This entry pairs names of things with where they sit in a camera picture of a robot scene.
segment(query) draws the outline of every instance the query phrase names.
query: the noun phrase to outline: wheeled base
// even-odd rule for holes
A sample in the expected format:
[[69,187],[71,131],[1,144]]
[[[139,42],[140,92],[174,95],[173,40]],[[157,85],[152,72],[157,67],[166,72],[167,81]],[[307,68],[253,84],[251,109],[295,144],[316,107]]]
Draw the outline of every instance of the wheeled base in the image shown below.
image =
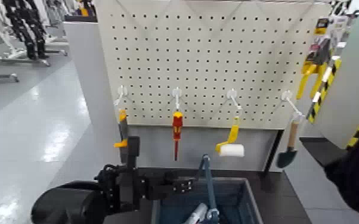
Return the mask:
[[[67,51],[60,49],[60,50],[46,50],[45,53],[49,54],[61,54],[63,56],[68,56]],[[26,64],[43,64],[47,67],[50,66],[48,60],[45,59],[37,59],[31,60],[28,58],[24,58],[26,56],[26,50],[19,49],[18,51],[13,52],[12,54],[7,54],[7,56],[2,57],[0,56],[0,64],[1,63],[26,63]]]
[[0,64],[3,62],[4,63],[43,64],[47,67],[50,66],[50,63],[47,60],[31,60],[31,59],[23,59],[23,58],[0,57]]
[[12,79],[15,82],[20,82],[20,80],[18,79],[17,74],[13,73],[13,74],[0,74],[0,79]]

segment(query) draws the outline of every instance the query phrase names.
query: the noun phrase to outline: wooden hammer handle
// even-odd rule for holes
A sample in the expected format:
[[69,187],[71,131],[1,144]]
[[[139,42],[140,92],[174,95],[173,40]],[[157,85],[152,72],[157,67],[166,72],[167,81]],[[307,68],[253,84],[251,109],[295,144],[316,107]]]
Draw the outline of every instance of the wooden hammer handle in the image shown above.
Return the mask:
[[296,131],[298,130],[299,122],[292,121],[291,131],[289,133],[288,147],[293,148],[295,146]]

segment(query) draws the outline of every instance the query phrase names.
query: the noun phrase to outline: orange tool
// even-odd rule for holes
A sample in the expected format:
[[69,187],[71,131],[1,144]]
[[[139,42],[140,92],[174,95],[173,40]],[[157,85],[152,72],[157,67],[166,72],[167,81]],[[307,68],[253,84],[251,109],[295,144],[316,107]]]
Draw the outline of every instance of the orange tool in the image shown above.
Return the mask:
[[176,111],[172,120],[173,138],[174,138],[174,160],[178,159],[178,141],[181,139],[182,113]]

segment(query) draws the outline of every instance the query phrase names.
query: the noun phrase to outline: gray wall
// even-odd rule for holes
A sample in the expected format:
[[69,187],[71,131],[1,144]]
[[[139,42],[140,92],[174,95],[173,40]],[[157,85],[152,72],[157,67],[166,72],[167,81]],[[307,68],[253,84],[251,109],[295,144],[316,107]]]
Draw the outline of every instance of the gray wall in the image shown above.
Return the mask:
[[359,18],[341,55],[342,65],[329,89],[315,125],[340,148],[359,126]]

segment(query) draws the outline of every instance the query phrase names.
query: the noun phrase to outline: white panel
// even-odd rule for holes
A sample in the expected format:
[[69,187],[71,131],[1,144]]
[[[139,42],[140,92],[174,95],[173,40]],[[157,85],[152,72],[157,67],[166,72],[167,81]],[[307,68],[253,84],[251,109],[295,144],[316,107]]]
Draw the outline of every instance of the white panel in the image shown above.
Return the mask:
[[171,125],[182,89],[184,126],[229,127],[234,88],[241,127],[284,129],[317,18],[329,6],[309,2],[101,1],[100,32],[113,94],[132,125]]
[[359,19],[351,29],[341,60],[314,125],[332,143],[345,148],[359,127]]

